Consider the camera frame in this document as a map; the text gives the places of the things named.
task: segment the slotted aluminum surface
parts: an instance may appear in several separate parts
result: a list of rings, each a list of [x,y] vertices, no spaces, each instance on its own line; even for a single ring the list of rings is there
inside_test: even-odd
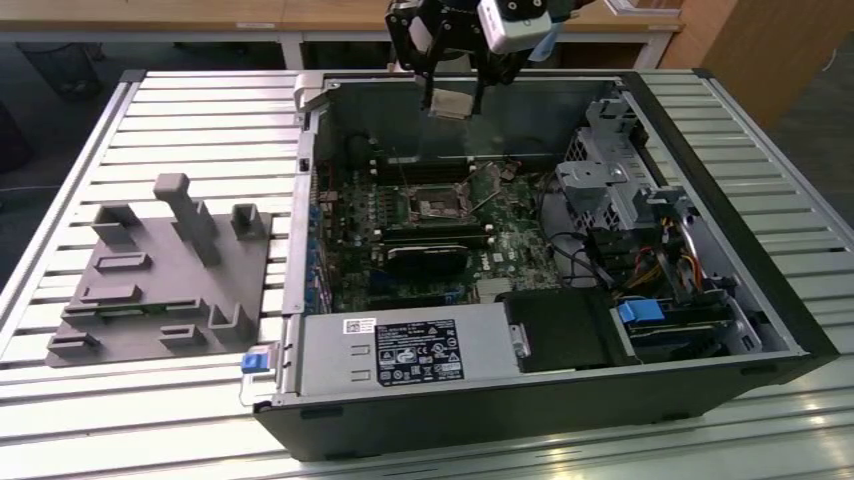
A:
[[[787,385],[750,392],[699,419],[316,464],[288,457],[240,404],[239,355],[45,367],[45,344],[95,243],[87,223],[96,204],[129,201],[139,215],[167,215],[149,188],[157,173],[175,169],[197,179],[191,193],[207,199],[212,212],[252,201],[276,215],[260,337],[273,340],[280,334],[297,133],[293,74],[149,73],[119,99],[103,148],[4,329],[0,478],[851,475],[850,231],[711,83],[690,72],[644,73],[644,78],[842,351],[838,361]],[[675,181],[666,153],[652,149],[652,154]],[[244,393],[271,388],[260,382]]]

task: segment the motherboard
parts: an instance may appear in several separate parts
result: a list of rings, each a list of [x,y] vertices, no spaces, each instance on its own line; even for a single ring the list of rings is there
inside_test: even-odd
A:
[[[491,303],[560,285],[536,218],[543,173],[522,162],[379,157],[319,177],[331,311]]]

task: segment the blue tab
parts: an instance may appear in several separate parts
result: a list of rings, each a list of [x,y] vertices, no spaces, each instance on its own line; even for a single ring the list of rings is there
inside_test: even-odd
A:
[[[269,354],[247,353],[240,362],[240,371],[245,373],[261,373],[269,371]]]
[[[656,322],[664,319],[664,313],[656,300],[627,300],[619,307],[619,318],[623,323]]]

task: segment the barcode sticker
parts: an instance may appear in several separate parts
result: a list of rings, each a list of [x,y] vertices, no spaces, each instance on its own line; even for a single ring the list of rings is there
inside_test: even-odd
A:
[[[345,318],[344,334],[373,333],[375,326],[376,326],[375,318]]]

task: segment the green circuit board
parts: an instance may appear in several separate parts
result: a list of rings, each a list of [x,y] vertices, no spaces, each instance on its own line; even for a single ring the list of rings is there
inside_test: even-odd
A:
[[[512,290],[560,285],[534,211],[542,174],[516,176],[502,161],[475,168],[464,183],[405,186],[376,185],[353,172],[323,208],[335,312],[479,303],[476,285],[488,279],[506,279]],[[452,278],[401,281],[383,268],[387,249],[373,232],[425,222],[484,226],[490,243],[468,251]]]

